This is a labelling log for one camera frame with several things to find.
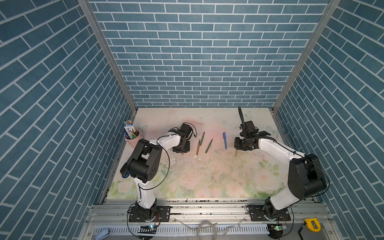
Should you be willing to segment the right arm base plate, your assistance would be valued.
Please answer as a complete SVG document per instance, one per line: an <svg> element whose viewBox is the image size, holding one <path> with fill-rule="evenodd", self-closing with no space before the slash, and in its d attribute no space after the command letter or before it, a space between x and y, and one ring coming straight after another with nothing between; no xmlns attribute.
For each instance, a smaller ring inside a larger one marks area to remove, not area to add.
<svg viewBox="0 0 384 240"><path fill-rule="evenodd" d="M291 216L287 208L282 210L275 210L274 207L269 205L247 205L246 211L250 215L252 222L263 221L290 221Z"/></svg>

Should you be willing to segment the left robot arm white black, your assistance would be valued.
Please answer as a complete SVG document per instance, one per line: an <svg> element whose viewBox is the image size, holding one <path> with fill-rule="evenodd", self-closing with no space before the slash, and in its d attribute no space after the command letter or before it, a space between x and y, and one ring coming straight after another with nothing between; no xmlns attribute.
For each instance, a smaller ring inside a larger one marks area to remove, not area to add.
<svg viewBox="0 0 384 240"><path fill-rule="evenodd" d="M132 222L149 222L161 215L157 207L154 189L160 185L153 185L162 153L169 155L168 150L184 154L190 151L191 137L197 137L198 131L191 123L182 123L178 128L172 128L163 136L155 140L141 139L136 144L133 153L120 169L122 177L132 177L137 186L138 200L134 204Z"/></svg>

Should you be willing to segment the blue pen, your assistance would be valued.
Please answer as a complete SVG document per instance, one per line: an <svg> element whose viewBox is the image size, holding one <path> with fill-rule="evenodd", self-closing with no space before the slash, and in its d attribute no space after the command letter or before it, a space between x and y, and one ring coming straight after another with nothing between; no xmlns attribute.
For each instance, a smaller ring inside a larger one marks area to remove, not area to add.
<svg viewBox="0 0 384 240"><path fill-rule="evenodd" d="M224 140L225 150L227 150L228 149L228 145L227 145L226 132L223 132L223 140Z"/></svg>

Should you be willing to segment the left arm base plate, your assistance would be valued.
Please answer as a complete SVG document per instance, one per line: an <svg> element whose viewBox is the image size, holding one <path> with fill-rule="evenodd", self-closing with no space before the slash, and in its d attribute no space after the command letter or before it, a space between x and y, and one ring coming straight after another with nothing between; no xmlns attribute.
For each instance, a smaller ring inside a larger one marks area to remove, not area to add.
<svg viewBox="0 0 384 240"><path fill-rule="evenodd" d="M150 209L145 209L139 204L134 204L130 207L128 221L130 223L153 222L169 222L171 214L170 206L157 206L154 204Z"/></svg>

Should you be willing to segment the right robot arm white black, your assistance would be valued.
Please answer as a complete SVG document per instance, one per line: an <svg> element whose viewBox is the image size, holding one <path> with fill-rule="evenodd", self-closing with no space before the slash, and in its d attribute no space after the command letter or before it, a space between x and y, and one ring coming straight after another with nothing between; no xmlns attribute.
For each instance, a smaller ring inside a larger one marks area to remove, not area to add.
<svg viewBox="0 0 384 240"><path fill-rule="evenodd" d="M242 122L240 129L234 142L236 150L260 149L288 165L288 186L265 200L263 211L268 220L273 221L289 206L328 190L327 176L316 155L306 155L279 143L268 132L260 132L252 121Z"/></svg>

